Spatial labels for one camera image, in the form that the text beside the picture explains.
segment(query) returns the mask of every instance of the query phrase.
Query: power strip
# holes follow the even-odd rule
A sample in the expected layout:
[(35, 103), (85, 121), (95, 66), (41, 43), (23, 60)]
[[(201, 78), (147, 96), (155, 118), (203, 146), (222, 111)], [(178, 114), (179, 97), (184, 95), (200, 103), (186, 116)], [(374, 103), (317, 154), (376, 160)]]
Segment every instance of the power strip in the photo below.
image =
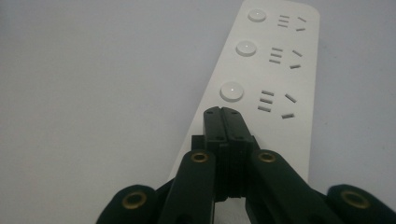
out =
[[(191, 136), (203, 134), (204, 111), (225, 106), (242, 114), (261, 148), (281, 154), (307, 180), (318, 29), (319, 14), (308, 5), (242, 4), (170, 178), (191, 150)], [(219, 203), (216, 215), (216, 223), (249, 223), (243, 203), (235, 200)]]

